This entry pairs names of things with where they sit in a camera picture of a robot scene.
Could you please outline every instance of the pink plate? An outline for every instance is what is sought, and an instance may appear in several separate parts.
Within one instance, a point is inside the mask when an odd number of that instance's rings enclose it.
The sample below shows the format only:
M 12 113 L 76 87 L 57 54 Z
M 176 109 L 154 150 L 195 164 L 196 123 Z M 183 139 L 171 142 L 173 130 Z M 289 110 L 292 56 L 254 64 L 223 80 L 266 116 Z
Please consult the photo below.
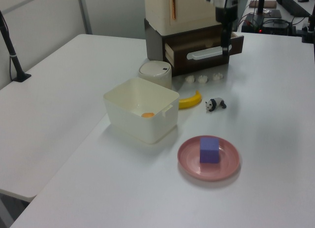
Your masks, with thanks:
M 232 175 L 240 164 L 236 148 L 228 141 L 219 139 L 219 163 L 200 163 L 200 138 L 215 136 L 203 135 L 184 142 L 178 150 L 177 158 L 183 169 L 191 176 L 206 181 L 222 180 Z

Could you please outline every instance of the purple cube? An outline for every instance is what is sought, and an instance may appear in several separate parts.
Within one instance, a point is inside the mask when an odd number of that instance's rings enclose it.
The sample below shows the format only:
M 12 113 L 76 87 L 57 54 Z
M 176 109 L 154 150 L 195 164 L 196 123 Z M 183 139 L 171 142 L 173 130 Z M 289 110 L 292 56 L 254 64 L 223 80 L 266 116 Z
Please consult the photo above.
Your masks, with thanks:
M 200 138 L 200 163 L 219 163 L 218 138 Z

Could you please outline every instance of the yellow banana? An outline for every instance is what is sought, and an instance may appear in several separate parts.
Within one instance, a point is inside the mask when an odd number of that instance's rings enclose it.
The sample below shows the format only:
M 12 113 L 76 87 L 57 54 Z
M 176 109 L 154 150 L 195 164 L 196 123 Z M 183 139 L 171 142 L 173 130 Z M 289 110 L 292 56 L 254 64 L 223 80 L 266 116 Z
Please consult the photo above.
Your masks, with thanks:
M 196 94 L 190 98 L 179 99 L 179 109 L 192 107 L 201 102 L 201 94 L 196 90 Z

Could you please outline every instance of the toy panda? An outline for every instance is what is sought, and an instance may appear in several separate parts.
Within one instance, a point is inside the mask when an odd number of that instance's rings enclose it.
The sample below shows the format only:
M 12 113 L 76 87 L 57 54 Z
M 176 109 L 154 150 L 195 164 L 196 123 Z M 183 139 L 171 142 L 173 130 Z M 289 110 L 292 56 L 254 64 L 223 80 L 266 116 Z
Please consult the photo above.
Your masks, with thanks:
M 207 112 L 214 111 L 217 105 L 221 106 L 223 109 L 226 108 L 226 105 L 222 98 L 212 98 L 208 102 L 206 102 Z

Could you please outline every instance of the white cabinet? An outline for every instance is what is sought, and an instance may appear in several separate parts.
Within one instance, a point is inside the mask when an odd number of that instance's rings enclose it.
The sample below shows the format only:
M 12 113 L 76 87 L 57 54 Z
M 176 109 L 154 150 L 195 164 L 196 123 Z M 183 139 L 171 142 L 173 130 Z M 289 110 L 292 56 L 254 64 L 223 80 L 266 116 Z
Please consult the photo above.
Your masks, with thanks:
M 145 0 L 146 19 L 160 35 L 217 25 L 215 7 L 205 0 Z

